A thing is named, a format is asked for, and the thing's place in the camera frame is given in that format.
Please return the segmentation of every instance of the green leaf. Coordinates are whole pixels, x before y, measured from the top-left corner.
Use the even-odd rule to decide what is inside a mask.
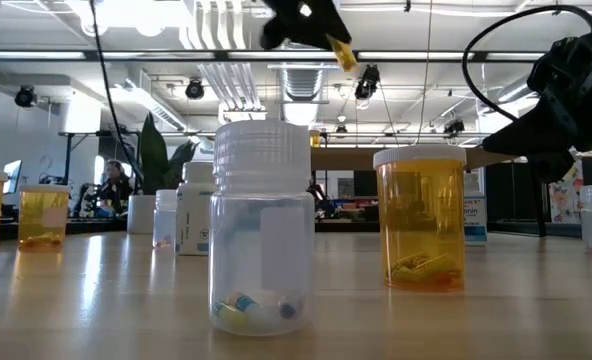
[[[154,117],[147,114],[143,124],[141,143],[141,159],[143,162],[143,193],[154,195],[156,191],[165,189],[165,173],[169,169],[167,162],[167,145],[165,139],[156,129]]]
[[[168,189],[176,189],[178,187],[178,183],[182,180],[183,164],[192,161],[197,147],[198,144],[194,144],[190,140],[176,148],[174,155],[169,159],[169,172],[171,174],[165,179]]]

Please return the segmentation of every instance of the desk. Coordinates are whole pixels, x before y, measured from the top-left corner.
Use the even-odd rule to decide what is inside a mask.
[[[467,289],[385,288],[377,234],[317,234],[313,323],[276,338],[212,329],[207,258],[124,233],[62,254],[0,244],[0,359],[592,359],[592,256],[578,240],[490,235]]]

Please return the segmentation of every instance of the black cable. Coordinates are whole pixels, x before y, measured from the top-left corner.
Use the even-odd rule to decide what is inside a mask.
[[[92,18],[94,20],[94,38],[96,39],[96,49],[98,51],[98,61],[100,62],[100,68],[102,70],[103,73],[103,84],[105,85],[105,94],[107,95],[107,103],[109,105],[109,110],[112,113],[112,120],[114,121],[114,126],[116,127],[116,136],[118,136],[118,142],[120,142],[120,146],[123,149],[123,154],[125,155],[125,158],[127,158],[127,161],[129,162],[129,165],[132,167],[132,171],[136,174],[136,176],[138,177],[138,180],[140,182],[143,181],[143,174],[140,172],[140,169],[138,168],[138,166],[136,166],[134,164],[134,161],[131,157],[131,155],[129,154],[129,150],[127,149],[127,145],[125,144],[125,140],[123,139],[123,136],[121,135],[121,130],[120,130],[120,124],[118,124],[118,117],[116,116],[116,109],[114,108],[114,102],[112,101],[112,94],[111,91],[109,90],[109,79],[107,76],[107,67],[105,66],[105,56],[103,55],[103,47],[101,46],[100,43],[100,35],[98,33],[98,21],[96,19],[96,4],[95,4],[96,0],[89,0],[89,6],[91,7],[92,10]]]
[[[469,68],[468,68],[469,54],[470,54],[472,48],[482,38],[487,36],[490,32],[496,30],[497,28],[507,24],[508,22],[518,20],[518,19],[524,18],[526,16],[540,14],[540,13],[544,13],[544,12],[550,12],[550,11],[565,11],[565,12],[570,12],[572,14],[578,15],[583,20],[585,20],[587,25],[589,25],[589,27],[590,27],[590,31],[592,32],[592,15],[590,13],[588,13],[587,11],[585,11],[577,6],[572,6],[572,5],[541,6],[541,7],[537,7],[534,9],[525,10],[523,12],[514,14],[512,16],[508,16],[502,20],[497,21],[496,23],[492,24],[487,29],[481,31],[478,35],[476,35],[476,37],[474,37],[474,39],[469,43],[469,45],[467,45],[467,47],[465,48],[465,51],[463,52],[463,60],[461,62],[461,67],[463,70],[463,77],[465,78],[465,83],[467,83],[467,86],[469,87],[469,89],[472,91],[472,93],[477,98],[480,99],[480,101],[482,101],[485,105],[489,106],[490,109],[498,112],[499,114],[502,114],[503,116],[507,117],[508,119],[510,119],[512,121],[516,121],[518,119],[514,115],[508,113],[507,111],[503,110],[500,106],[498,106],[497,104],[495,104],[494,102],[489,100],[485,95],[483,95],[483,93],[480,92],[480,90],[478,90],[478,88],[476,87],[476,85],[472,81],[472,78],[469,75]]]

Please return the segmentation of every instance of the computer monitor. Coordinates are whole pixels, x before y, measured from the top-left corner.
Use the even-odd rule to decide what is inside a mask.
[[[16,160],[5,165],[3,171],[7,174],[9,180],[3,185],[4,194],[13,194],[18,187],[18,179],[20,177],[20,166],[23,164],[21,160]]]

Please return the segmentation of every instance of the window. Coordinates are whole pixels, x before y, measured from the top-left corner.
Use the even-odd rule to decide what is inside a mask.
[[[103,173],[105,173],[105,159],[100,155],[96,155],[94,160],[94,184],[100,185],[103,183]]]
[[[127,177],[132,177],[132,166],[125,163],[120,163],[123,166],[123,170],[125,171],[125,175]]]

